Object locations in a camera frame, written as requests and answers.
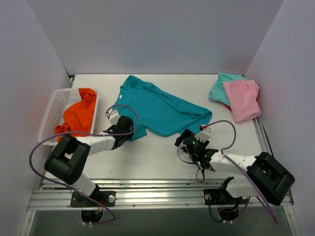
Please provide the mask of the teal blue t-shirt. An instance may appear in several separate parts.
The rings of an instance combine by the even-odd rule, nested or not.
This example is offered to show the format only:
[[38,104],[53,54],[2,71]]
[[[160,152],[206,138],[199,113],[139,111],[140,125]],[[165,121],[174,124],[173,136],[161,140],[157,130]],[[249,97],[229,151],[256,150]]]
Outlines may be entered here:
[[134,124],[139,120],[132,141],[145,137],[147,130],[162,137],[182,134],[185,129],[196,133],[201,125],[208,124],[212,118],[210,110],[133,75],[128,76],[120,86],[115,104],[121,116],[132,118]]

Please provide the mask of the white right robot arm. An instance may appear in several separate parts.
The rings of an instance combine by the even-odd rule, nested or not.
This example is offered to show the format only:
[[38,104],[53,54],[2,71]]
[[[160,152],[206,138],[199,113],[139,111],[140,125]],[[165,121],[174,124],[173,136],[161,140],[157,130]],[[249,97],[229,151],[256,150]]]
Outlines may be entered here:
[[220,204],[249,197],[263,197],[275,206],[282,203],[295,177],[278,160],[267,152],[252,156],[222,154],[207,147],[209,138],[206,128],[197,134],[185,129],[175,146],[187,153],[201,171],[231,174],[218,188],[216,197]]

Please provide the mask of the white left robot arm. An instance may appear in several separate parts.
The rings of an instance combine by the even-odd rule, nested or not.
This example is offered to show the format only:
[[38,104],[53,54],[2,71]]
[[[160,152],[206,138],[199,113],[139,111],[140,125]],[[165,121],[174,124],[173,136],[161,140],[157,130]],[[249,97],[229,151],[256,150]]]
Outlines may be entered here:
[[94,206],[99,201],[96,184],[83,174],[88,156],[105,150],[115,150],[132,137],[131,118],[119,116],[111,124],[99,136],[75,138],[64,135],[44,164],[47,172],[80,191],[82,201],[88,206]]

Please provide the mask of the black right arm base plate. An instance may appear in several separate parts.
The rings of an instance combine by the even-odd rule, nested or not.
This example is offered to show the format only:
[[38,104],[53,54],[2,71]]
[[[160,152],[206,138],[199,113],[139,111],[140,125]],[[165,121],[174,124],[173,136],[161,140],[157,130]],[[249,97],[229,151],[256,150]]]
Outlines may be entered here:
[[247,198],[233,198],[226,190],[220,188],[204,189],[204,202],[206,205],[244,205]]

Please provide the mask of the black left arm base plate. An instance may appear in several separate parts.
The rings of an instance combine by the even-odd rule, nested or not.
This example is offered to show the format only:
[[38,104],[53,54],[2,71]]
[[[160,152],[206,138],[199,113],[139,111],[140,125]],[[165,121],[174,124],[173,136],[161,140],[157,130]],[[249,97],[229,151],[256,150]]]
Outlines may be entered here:
[[[115,205],[116,192],[115,191],[96,191],[95,193],[92,193],[90,198],[103,204],[106,207],[113,207]],[[78,192],[73,192],[70,206],[76,207],[76,208],[97,207],[99,206],[99,204],[86,199],[85,197],[80,195]]]

